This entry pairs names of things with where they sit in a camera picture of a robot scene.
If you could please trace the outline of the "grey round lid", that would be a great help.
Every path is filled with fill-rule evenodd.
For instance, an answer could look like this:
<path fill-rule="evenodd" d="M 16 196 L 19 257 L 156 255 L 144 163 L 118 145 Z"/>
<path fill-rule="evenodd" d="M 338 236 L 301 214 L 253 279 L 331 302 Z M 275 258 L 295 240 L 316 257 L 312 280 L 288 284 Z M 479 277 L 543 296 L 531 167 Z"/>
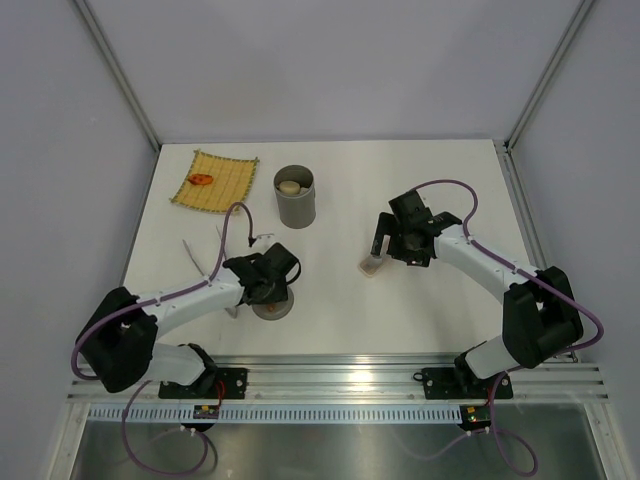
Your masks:
<path fill-rule="evenodd" d="M 276 306 L 276 310 L 273 312 L 267 311 L 267 306 L 271 304 L 275 304 Z M 292 310 L 294 305 L 294 297 L 292 294 L 290 294 L 286 300 L 271 304 L 256 304 L 252 305 L 251 309 L 253 313 L 262 320 L 277 321 L 284 318 Z"/>

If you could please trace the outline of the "grey cylindrical lunch container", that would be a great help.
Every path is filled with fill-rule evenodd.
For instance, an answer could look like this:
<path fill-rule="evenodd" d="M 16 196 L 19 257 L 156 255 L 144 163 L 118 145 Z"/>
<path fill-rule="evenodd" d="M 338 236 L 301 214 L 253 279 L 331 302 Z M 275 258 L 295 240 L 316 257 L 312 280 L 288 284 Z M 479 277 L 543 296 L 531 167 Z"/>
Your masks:
<path fill-rule="evenodd" d="M 283 195 L 278 190 L 280 182 L 296 181 L 302 187 L 296 196 Z M 287 165 L 273 178 L 273 188 L 280 221 L 291 229 L 304 229 L 316 218 L 315 183 L 313 173 L 302 165 Z"/>

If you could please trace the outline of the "clear cutlery case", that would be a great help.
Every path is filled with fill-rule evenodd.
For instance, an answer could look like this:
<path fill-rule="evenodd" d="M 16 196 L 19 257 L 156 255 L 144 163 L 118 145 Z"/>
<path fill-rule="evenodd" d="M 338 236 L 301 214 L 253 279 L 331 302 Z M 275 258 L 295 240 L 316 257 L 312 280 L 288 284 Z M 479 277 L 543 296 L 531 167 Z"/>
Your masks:
<path fill-rule="evenodd" d="M 368 278 L 374 277 L 385 265 L 385 256 L 368 255 L 358 264 L 359 271 Z"/>

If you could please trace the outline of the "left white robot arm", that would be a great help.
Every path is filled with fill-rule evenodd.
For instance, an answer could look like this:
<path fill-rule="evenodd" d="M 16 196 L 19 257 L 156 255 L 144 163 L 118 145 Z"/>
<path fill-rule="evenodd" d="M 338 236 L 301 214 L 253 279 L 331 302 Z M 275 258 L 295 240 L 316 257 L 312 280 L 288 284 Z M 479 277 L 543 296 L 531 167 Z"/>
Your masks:
<path fill-rule="evenodd" d="M 162 398 L 216 398 L 229 388 L 204 348 L 167 345 L 161 338 L 206 314 L 243 305 L 264 320 L 281 319 L 293 307 L 291 286 L 300 274 L 300 260 L 275 243 L 263 253 L 221 258 L 211 275 L 187 287 L 145 295 L 118 287 L 77 337 L 73 355 L 86 360 L 90 380 L 111 394 L 157 381 Z"/>

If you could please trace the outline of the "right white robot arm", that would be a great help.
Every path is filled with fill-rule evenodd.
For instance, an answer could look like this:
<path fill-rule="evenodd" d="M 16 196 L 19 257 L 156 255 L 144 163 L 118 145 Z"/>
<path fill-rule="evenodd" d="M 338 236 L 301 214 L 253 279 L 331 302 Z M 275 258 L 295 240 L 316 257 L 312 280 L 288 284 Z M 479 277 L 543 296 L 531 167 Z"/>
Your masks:
<path fill-rule="evenodd" d="M 533 369 L 580 340 L 584 328 L 567 275 L 557 267 L 520 266 L 478 246 L 467 220 L 434 214 L 410 190 L 378 216 L 369 261 L 389 257 L 410 267 L 434 260 L 455 267 L 489 292 L 502 307 L 501 333 L 459 354 L 443 370 L 425 368 L 425 396 L 435 388 L 445 398 L 480 399 L 497 392 L 499 374 Z"/>

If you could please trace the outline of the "white round bun toy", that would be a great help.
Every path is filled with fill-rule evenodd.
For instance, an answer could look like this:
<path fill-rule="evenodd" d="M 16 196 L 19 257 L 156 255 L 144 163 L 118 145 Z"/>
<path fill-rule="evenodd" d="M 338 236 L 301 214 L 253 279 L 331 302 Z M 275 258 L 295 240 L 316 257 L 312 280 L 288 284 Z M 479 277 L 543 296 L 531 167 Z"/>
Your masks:
<path fill-rule="evenodd" d="M 302 187 L 296 181 L 285 180 L 279 183 L 278 190 L 283 195 L 296 196 L 301 193 Z"/>

